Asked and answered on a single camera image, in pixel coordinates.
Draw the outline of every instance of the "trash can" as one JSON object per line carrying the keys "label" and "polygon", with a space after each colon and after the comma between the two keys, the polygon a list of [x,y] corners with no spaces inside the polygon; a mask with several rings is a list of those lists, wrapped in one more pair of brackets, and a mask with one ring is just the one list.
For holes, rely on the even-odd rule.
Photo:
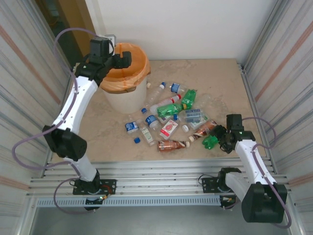
{"label": "trash can", "polygon": [[145,52],[136,45],[119,43],[115,53],[130,51],[132,64],[126,69],[112,69],[103,79],[100,87],[116,111],[131,114],[143,107],[147,91],[147,74],[150,73],[150,63]]}

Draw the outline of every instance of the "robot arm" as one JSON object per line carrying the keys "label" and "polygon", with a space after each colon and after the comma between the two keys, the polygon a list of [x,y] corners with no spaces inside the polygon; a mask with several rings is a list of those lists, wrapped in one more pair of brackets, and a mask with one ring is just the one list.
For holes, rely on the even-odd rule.
{"label": "robot arm", "polygon": [[[80,179],[75,181],[75,185],[81,189],[82,194],[97,193],[99,191],[100,175],[86,155],[87,142],[78,136],[81,120],[90,99],[109,71],[113,68],[127,68],[132,62],[129,51],[123,52],[123,57],[114,53],[114,42],[114,35],[91,39],[89,62],[82,62],[76,68],[75,75],[78,89],[75,90],[75,85],[73,85],[62,111],[52,126],[62,120],[63,123],[57,129],[45,135],[51,151],[57,153],[64,160],[71,162],[78,169]],[[75,93],[77,93],[77,96],[74,105],[64,119],[64,114],[70,108]],[[43,131],[50,128],[51,126],[45,126]]]}
{"label": "robot arm", "polygon": [[218,138],[221,150],[230,153],[235,150],[243,162],[248,180],[236,168],[222,168],[218,175],[219,188],[223,191],[233,190],[242,202],[242,212],[246,222],[281,223],[284,208],[268,185],[270,182],[283,202],[286,203],[287,190],[279,185],[267,170],[251,131],[245,131],[240,114],[227,115],[227,129],[216,126],[211,135]]}

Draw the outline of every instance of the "corrugated metal wall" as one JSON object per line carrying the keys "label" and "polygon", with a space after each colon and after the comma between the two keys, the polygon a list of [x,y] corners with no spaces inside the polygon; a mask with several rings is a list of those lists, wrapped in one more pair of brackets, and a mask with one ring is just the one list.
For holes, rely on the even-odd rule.
{"label": "corrugated metal wall", "polygon": [[[17,165],[19,140],[41,132],[56,118],[68,76],[52,53],[50,35],[31,0],[0,1],[0,234],[14,234],[31,177],[40,172]],[[43,138],[17,148],[29,165],[44,165]]]}
{"label": "corrugated metal wall", "polygon": [[[284,2],[258,54],[246,64],[259,116],[273,124],[272,158],[287,174],[308,234],[313,233],[313,1]],[[270,143],[273,133],[265,127]]]}

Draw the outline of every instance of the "bottle label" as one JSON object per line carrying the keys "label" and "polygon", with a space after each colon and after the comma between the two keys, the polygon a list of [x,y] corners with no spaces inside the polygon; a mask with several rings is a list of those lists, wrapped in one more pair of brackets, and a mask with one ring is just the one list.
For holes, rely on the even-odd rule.
{"label": "bottle label", "polygon": [[172,87],[171,87],[171,92],[173,92],[173,93],[178,93],[178,90],[179,90],[179,86],[180,86],[180,84],[178,84],[178,83],[173,83],[172,84]]}
{"label": "bottle label", "polygon": [[190,124],[190,126],[191,126],[193,129],[195,129],[196,126],[202,125],[203,123],[206,122],[206,120],[207,120],[207,117],[204,116],[204,117],[202,117],[202,118],[200,119],[200,121],[198,121],[198,122],[194,121],[194,122],[191,122],[191,123],[189,123],[189,124]]}
{"label": "bottle label", "polygon": [[151,125],[152,122],[156,121],[156,117],[154,115],[150,115],[146,118],[146,123],[148,124],[148,126]]}
{"label": "bottle label", "polygon": [[178,124],[173,120],[169,120],[165,126],[161,129],[161,133],[164,134],[166,137],[169,137],[171,133],[178,127]]}
{"label": "bottle label", "polygon": [[141,132],[143,133],[143,136],[146,138],[147,142],[150,143],[151,141],[153,141],[152,135],[150,134],[149,130],[147,127],[143,128],[141,130]]}
{"label": "bottle label", "polygon": [[125,124],[125,128],[126,128],[126,131],[129,132],[129,131],[132,131],[132,130],[135,130],[135,129],[139,129],[136,122],[129,122],[129,123],[126,123]]}
{"label": "bottle label", "polygon": [[186,122],[197,122],[201,121],[200,109],[185,110]]}

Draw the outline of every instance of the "crushed bottle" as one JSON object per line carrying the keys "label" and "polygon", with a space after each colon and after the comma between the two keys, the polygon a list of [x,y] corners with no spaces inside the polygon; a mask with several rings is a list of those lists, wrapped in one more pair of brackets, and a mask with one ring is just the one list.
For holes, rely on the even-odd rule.
{"label": "crushed bottle", "polygon": [[159,141],[157,147],[160,152],[170,152],[175,149],[189,148],[189,141]]}

